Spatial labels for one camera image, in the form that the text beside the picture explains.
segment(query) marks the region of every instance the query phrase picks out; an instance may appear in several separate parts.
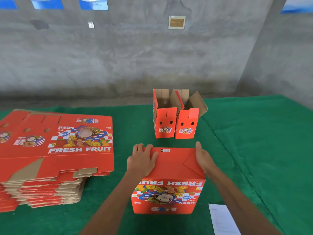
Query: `paper sheet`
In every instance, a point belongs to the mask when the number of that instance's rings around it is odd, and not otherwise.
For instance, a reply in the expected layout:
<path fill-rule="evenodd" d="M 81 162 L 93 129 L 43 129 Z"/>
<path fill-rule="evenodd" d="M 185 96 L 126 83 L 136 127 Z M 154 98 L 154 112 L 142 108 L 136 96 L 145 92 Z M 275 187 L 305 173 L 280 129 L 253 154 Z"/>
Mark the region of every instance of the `paper sheet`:
<path fill-rule="evenodd" d="M 215 235 L 240 235 L 226 205 L 209 204 Z"/>

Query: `poster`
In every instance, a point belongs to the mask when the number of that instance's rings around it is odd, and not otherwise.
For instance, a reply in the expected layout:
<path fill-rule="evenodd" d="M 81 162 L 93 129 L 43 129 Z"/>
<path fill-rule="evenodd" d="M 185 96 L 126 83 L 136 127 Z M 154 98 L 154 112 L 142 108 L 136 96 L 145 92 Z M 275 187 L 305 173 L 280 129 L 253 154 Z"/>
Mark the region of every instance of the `poster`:
<path fill-rule="evenodd" d="M 64 9 L 61 0 L 31 0 L 35 9 Z"/>
<path fill-rule="evenodd" d="M 16 10 L 17 6 L 14 0 L 0 0 L 0 9 Z"/>
<path fill-rule="evenodd" d="M 313 12 L 313 0 L 287 0 L 282 14 L 310 13 Z"/>
<path fill-rule="evenodd" d="M 106 0 L 79 0 L 82 10 L 102 10 L 107 11 L 108 2 Z"/>

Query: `right hand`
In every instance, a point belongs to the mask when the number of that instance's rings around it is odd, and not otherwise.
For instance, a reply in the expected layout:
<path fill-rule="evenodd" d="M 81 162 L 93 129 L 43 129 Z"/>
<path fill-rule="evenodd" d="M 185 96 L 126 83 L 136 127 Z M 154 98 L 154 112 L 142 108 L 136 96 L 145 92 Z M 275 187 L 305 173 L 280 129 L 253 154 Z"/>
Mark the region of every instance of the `right hand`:
<path fill-rule="evenodd" d="M 205 173 L 208 174 L 217 169 L 212 157 L 206 150 L 202 149 L 200 142 L 196 142 L 196 157 L 197 162 Z"/>

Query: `finger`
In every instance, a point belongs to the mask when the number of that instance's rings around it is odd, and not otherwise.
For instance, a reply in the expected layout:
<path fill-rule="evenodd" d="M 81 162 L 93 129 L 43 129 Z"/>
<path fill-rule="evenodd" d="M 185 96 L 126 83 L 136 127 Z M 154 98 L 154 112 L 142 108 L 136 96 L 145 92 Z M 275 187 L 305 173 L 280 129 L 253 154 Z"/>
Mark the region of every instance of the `finger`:
<path fill-rule="evenodd" d="M 152 158 L 151 158 L 151 162 L 153 164 L 153 167 L 155 166 L 156 164 L 156 160 L 157 160 L 157 156 L 159 155 L 159 152 L 154 152 L 154 154 L 152 155 Z"/>
<path fill-rule="evenodd" d="M 152 149 L 152 148 L 153 148 L 152 144 L 148 144 L 148 145 L 146 146 L 145 152 L 147 152 L 147 154 L 150 155 L 150 152 L 151 152 L 151 149 Z"/>
<path fill-rule="evenodd" d="M 136 145 L 134 146 L 134 148 L 133 148 L 133 154 L 136 153 L 136 152 L 138 152 L 138 144 L 136 144 Z"/>
<path fill-rule="evenodd" d="M 196 151 L 201 152 L 202 146 L 200 142 L 196 142 Z"/>
<path fill-rule="evenodd" d="M 138 151 L 142 152 L 143 143 L 138 144 Z"/>

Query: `left hand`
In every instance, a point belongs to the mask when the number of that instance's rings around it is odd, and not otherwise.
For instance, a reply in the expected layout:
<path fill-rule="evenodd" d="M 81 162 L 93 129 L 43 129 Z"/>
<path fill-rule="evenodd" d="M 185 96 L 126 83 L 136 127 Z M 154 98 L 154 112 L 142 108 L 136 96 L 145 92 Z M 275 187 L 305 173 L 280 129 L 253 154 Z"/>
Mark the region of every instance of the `left hand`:
<path fill-rule="evenodd" d="M 143 143 L 134 146 L 133 155 L 127 159 L 127 171 L 139 173 L 140 176 L 145 177 L 155 167 L 158 152 L 155 152 L 150 159 L 150 151 L 153 146 L 151 144 L 147 145 L 145 151 L 142 148 Z"/>

